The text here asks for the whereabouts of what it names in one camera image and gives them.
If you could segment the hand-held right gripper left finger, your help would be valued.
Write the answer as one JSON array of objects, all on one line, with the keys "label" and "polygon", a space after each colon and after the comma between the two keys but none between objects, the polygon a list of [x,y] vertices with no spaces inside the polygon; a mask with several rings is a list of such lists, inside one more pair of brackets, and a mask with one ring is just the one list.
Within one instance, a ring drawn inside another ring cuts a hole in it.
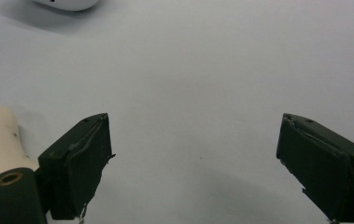
[{"label": "hand-held right gripper left finger", "polygon": [[80,217],[113,157],[108,114],[78,122],[38,157],[35,175],[44,210],[55,220]]}]

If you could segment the white table mat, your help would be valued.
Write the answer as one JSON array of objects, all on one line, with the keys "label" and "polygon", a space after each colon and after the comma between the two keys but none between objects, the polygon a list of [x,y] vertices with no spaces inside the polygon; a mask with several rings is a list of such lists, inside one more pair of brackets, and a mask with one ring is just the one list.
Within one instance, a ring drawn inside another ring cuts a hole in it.
[{"label": "white table mat", "polygon": [[276,145],[286,113],[354,142],[354,0],[0,0],[0,105],[32,158],[109,115],[84,224],[328,224]]}]

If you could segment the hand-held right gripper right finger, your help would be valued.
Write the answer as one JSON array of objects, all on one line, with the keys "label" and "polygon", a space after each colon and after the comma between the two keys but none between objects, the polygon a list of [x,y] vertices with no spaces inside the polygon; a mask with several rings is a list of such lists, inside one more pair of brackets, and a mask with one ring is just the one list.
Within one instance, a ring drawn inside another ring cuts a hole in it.
[{"label": "hand-held right gripper right finger", "polygon": [[276,157],[333,222],[354,223],[354,143],[312,119],[284,114]]}]

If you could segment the white rounded plastic object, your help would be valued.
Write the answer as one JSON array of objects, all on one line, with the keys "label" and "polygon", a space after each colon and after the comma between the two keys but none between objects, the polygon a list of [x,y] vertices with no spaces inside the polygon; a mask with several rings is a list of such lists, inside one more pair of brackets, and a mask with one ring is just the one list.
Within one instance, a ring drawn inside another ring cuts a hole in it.
[{"label": "white rounded plastic object", "polygon": [[32,0],[43,6],[64,11],[82,11],[94,7],[100,0]]}]

